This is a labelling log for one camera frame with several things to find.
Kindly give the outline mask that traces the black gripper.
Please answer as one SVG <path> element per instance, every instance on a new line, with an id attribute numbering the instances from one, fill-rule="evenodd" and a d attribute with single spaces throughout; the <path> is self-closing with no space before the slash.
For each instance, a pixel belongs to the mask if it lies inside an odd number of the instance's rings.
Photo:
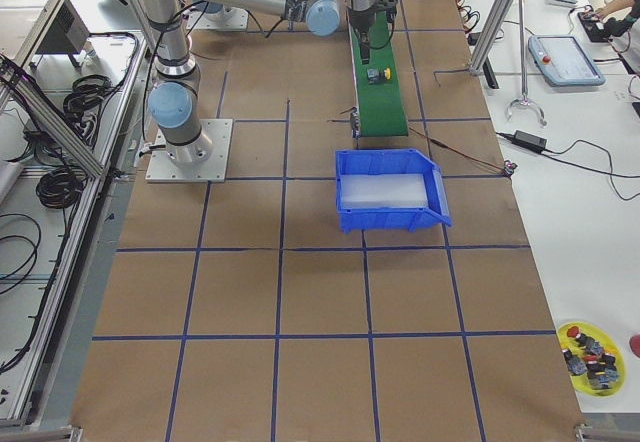
<path id="1" fill-rule="evenodd" d="M 362 64 L 370 63 L 370 38 L 369 30 L 374 24 L 374 9 L 368 8 L 358 11 L 349 8 L 347 10 L 348 21 L 351 28 L 358 33 L 358 45 Z"/>

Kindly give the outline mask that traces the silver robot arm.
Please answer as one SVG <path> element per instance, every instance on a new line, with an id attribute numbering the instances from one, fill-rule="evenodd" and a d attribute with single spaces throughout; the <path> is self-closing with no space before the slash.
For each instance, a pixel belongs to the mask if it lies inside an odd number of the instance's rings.
<path id="1" fill-rule="evenodd" d="M 211 16 L 218 16 L 223 12 L 224 6 L 214 2 L 203 2 L 200 11 Z"/>
<path id="2" fill-rule="evenodd" d="M 221 7 L 271 14 L 302 21 L 317 36 L 332 34 L 341 21 L 338 0 L 193 0 Z M 368 59 L 369 31 L 381 0 L 345 0 L 349 25 L 360 39 L 361 57 Z M 183 6 L 179 0 L 139 0 L 142 20 L 151 30 L 152 62 L 159 82 L 147 106 L 164 136 L 166 156 L 176 165 L 193 166 L 214 148 L 196 114 L 200 70 L 190 51 Z"/>

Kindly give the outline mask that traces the person hand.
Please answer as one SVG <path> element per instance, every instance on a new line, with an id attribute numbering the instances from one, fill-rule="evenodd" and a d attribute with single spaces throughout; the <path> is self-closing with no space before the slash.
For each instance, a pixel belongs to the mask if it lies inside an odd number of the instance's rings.
<path id="1" fill-rule="evenodd" d="M 594 14 L 601 20 L 606 19 L 611 14 L 623 10 L 626 7 L 624 0 L 610 0 L 606 1 L 603 7 L 600 7 L 594 11 Z"/>

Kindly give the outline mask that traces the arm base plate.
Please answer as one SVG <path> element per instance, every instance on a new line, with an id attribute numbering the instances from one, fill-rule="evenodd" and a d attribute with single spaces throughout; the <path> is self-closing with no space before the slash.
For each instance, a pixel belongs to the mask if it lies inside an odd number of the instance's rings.
<path id="1" fill-rule="evenodd" d="M 232 139 L 232 119 L 201 119 L 198 139 L 185 146 L 166 142 L 158 130 L 156 144 L 146 171 L 150 183 L 223 183 L 226 179 Z"/>
<path id="2" fill-rule="evenodd" d="M 218 16 L 207 15 L 200 9 L 192 9 L 187 22 L 188 30 L 213 30 L 222 32 L 245 31 L 248 24 L 246 10 L 224 6 Z"/>

